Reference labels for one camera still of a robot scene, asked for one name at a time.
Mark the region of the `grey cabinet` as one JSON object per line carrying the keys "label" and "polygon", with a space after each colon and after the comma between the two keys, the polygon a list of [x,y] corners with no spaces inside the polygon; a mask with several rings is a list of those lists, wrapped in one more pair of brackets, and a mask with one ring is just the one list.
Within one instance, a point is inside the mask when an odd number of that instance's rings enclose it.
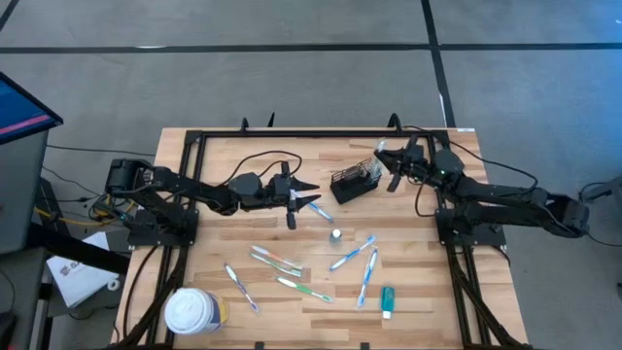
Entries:
{"label": "grey cabinet", "polygon": [[47,142],[43,131],[0,145],[0,255],[26,245]]}

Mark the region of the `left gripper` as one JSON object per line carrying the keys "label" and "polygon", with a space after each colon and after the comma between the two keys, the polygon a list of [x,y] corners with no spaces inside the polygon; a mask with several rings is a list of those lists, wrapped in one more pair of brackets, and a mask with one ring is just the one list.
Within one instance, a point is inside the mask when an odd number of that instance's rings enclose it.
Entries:
{"label": "left gripper", "polygon": [[294,214],[321,196],[314,194],[305,197],[291,197],[291,191],[305,192],[317,190],[318,188],[318,185],[298,180],[290,170],[289,164],[286,161],[282,161],[281,173],[275,174],[268,183],[268,202],[272,207],[286,206],[288,228],[296,229]]}

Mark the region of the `grey stand leg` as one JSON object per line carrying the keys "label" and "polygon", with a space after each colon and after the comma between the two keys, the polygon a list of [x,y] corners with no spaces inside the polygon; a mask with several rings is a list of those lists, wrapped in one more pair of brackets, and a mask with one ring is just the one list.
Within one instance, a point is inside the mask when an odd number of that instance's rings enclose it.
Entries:
{"label": "grey stand leg", "polygon": [[592,202],[603,196],[612,196],[622,205],[622,175],[609,181],[587,184],[579,192],[579,199],[585,202]]}

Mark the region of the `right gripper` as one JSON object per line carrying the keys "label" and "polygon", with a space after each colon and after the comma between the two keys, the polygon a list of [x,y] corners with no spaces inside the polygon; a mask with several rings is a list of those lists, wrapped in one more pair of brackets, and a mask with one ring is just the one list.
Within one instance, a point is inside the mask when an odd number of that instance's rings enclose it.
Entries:
{"label": "right gripper", "polygon": [[418,136],[411,135],[406,145],[398,150],[386,150],[381,162],[392,175],[387,187],[389,193],[394,193],[403,175],[402,160],[405,160],[407,174],[410,178],[427,180],[431,174],[431,165],[425,158],[424,147],[417,144]]}

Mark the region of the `white printed booklet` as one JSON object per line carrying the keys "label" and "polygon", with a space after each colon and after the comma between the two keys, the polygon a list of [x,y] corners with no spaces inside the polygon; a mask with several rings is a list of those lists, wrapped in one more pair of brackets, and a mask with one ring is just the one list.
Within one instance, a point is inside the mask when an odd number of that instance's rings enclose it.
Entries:
{"label": "white printed booklet", "polygon": [[121,277],[119,273],[60,256],[48,258],[46,264],[67,307],[78,306],[96,292],[108,290],[107,283]]}

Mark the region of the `white lidded wipes canister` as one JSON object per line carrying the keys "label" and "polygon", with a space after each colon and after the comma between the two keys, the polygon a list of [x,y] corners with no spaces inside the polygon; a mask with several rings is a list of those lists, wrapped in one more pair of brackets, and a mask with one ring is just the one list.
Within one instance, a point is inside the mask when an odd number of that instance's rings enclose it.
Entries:
{"label": "white lidded wipes canister", "polygon": [[166,327],[178,335],[216,332],[228,316],[228,306],[222,299],[196,288],[177,290],[164,307]]}

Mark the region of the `orange white toothbrush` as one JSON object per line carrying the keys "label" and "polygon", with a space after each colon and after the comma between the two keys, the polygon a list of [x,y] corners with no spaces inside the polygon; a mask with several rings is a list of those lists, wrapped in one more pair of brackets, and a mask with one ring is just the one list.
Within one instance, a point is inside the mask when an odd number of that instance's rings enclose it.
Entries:
{"label": "orange white toothbrush", "polygon": [[300,264],[298,264],[296,262],[291,262],[291,261],[289,261],[289,260],[287,260],[285,258],[282,258],[282,257],[280,257],[280,256],[278,256],[278,255],[276,255],[274,253],[269,252],[268,250],[266,250],[266,249],[264,249],[264,248],[262,248],[260,246],[252,245],[251,248],[254,251],[256,251],[256,252],[263,254],[264,256],[272,258],[275,261],[278,261],[280,263],[284,263],[284,264],[286,264],[286,265],[288,265],[290,267],[296,268],[296,269],[303,269],[303,267]]}

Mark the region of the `blue white toothbrush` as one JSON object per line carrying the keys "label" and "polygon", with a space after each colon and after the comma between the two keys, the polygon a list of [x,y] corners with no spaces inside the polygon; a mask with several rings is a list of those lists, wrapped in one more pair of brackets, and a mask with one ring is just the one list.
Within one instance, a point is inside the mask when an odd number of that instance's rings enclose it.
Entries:
{"label": "blue white toothbrush", "polygon": [[[295,197],[295,198],[302,198],[302,194],[294,190],[291,190],[291,195],[292,197]],[[312,211],[314,211],[318,215],[320,215],[321,217],[323,217],[324,219],[326,219],[329,223],[334,223],[333,217],[330,214],[328,214],[326,211],[324,211],[322,208],[320,208],[318,205],[316,205],[315,203],[311,202],[307,204],[306,206],[309,207]]]}
{"label": "blue white toothbrush", "polygon": [[361,251],[363,251],[365,248],[369,247],[372,243],[374,243],[376,241],[376,236],[375,235],[371,235],[369,236],[365,243],[360,246],[359,248],[353,250],[352,252],[348,253],[347,255],[345,255],[344,257],[342,257],[340,260],[338,260],[337,262],[333,263],[328,270],[329,271],[335,271],[337,268],[339,268],[341,265],[343,265],[344,263],[346,263],[347,261],[349,261],[350,259],[352,259],[353,257],[355,257],[356,255],[358,255]]}
{"label": "blue white toothbrush", "polygon": [[374,266],[376,264],[377,261],[377,257],[378,257],[378,248],[377,247],[373,247],[373,250],[369,256],[368,262],[366,264],[365,267],[365,271],[364,271],[364,275],[363,275],[363,281],[362,281],[362,286],[361,286],[361,290],[357,299],[357,307],[358,308],[363,308],[364,303],[365,303],[365,295],[366,295],[366,290],[369,284],[369,280],[371,277],[371,274],[373,272]]}

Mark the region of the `monitor with blue screen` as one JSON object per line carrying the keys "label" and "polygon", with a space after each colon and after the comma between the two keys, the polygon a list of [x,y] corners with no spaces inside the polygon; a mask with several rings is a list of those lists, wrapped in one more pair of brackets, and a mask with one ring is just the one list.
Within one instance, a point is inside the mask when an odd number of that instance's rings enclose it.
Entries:
{"label": "monitor with blue screen", "polygon": [[59,114],[0,71],[0,145],[63,124]]}

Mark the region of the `black aluminium table frame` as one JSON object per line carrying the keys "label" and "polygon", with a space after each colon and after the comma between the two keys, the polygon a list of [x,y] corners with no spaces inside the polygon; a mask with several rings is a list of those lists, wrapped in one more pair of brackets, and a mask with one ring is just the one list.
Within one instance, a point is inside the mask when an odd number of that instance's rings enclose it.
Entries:
{"label": "black aluminium table frame", "polygon": [[[480,339],[481,320],[467,295],[451,277],[451,252],[443,246],[431,211],[438,198],[402,182],[395,192],[385,186],[346,204],[338,204],[329,189],[331,175],[370,158],[382,138],[391,149],[405,145],[405,134],[392,128],[166,128],[155,163],[220,183],[234,169],[268,174],[278,161],[292,161],[297,178],[318,185],[313,194],[334,223],[308,209],[295,217],[296,229],[286,224],[284,209],[240,211],[224,217],[198,206],[194,243],[188,250],[182,283],[225,301],[229,316],[216,332],[195,335],[171,333],[162,319],[141,334],[138,347],[147,349],[253,349],[264,342],[274,349],[462,349]],[[329,242],[338,228],[339,244]],[[335,271],[328,268],[362,246],[376,241]],[[260,246],[300,264],[301,277],[283,273],[250,256]],[[373,247],[378,257],[357,307],[363,275]],[[293,269],[282,262],[279,265]],[[259,306],[256,313],[225,272],[229,264]],[[281,276],[333,302],[306,295],[275,280]],[[381,289],[395,289],[395,310],[382,317]]]}

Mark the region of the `black desk beam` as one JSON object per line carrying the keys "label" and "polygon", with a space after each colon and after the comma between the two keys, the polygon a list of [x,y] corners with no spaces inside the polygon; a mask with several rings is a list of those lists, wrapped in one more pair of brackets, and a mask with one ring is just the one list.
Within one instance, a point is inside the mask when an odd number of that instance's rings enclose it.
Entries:
{"label": "black desk beam", "polygon": [[123,255],[63,235],[38,224],[31,224],[27,233],[29,247],[45,248],[53,255],[88,266],[125,275],[130,259]]}

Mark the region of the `green white toothbrush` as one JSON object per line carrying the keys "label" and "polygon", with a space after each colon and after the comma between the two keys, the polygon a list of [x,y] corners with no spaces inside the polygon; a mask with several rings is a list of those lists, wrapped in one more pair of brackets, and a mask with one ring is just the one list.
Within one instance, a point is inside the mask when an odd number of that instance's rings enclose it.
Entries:
{"label": "green white toothbrush", "polygon": [[302,284],[299,284],[299,283],[296,283],[296,282],[291,281],[289,279],[286,279],[285,277],[278,276],[278,277],[275,278],[275,280],[278,281],[279,283],[281,283],[282,285],[285,285],[285,286],[287,286],[289,288],[292,288],[294,290],[302,292],[302,293],[304,293],[306,295],[313,296],[315,298],[319,298],[319,299],[323,300],[324,302],[333,302],[332,297],[330,297],[328,295],[320,294],[318,292],[315,292],[312,289],[310,289],[310,288],[308,288],[308,287],[306,287],[306,286],[304,286]]}
{"label": "green white toothbrush", "polygon": [[276,268],[277,270],[279,270],[279,271],[281,271],[283,273],[289,274],[289,275],[294,276],[294,277],[301,277],[302,276],[302,271],[300,269],[296,269],[296,268],[287,269],[285,267],[282,267],[280,264],[276,263],[275,261],[270,260],[269,258],[265,258],[263,256],[260,256],[260,255],[254,254],[254,253],[251,253],[250,256],[252,258],[260,261],[260,262],[267,263],[268,265],[271,265],[272,267]]}

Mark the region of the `purple white wrapped toothbrush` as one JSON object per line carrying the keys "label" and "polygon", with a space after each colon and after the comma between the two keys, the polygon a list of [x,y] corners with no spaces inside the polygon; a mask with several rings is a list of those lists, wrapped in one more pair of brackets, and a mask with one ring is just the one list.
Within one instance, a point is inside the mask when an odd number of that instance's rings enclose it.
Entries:
{"label": "purple white wrapped toothbrush", "polygon": [[257,305],[257,303],[252,299],[252,297],[249,295],[248,291],[246,290],[244,284],[242,283],[242,281],[237,277],[237,274],[235,273],[235,271],[232,269],[232,267],[225,263],[224,264],[225,267],[225,272],[227,273],[227,275],[229,276],[229,278],[235,283],[235,285],[237,286],[237,288],[239,289],[240,293],[244,296],[244,298],[249,302],[251,308],[256,312],[259,313],[259,306]]}

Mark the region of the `teal toothpaste tube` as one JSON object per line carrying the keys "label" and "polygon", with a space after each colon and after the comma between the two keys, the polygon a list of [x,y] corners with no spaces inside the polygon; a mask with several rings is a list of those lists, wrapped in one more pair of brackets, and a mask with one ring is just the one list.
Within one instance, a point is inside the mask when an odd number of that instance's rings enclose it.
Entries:
{"label": "teal toothpaste tube", "polygon": [[395,310],[395,298],[396,292],[393,287],[383,286],[381,289],[380,305],[382,310],[382,317],[385,320],[390,320]]}

